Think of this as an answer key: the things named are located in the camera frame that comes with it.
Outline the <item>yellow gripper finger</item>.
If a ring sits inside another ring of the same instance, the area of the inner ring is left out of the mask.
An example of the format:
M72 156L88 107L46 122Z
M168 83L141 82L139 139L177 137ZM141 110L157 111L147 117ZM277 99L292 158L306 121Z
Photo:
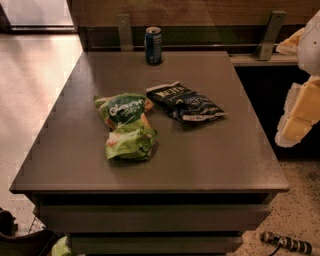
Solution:
M290 37L280 42L276 47L276 51L284 55L296 55L300 38L303 32L303 28L297 30Z
M303 85L293 83L284 104L275 142L293 147L320 121L320 77L311 76Z

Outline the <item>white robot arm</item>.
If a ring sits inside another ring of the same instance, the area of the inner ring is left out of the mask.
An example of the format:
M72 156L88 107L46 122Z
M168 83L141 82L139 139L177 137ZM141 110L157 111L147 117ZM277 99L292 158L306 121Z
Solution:
M300 143L320 121L320 11L304 28L282 41L276 51L296 55L298 67L310 75L303 84L293 83L286 96L275 142L287 148Z

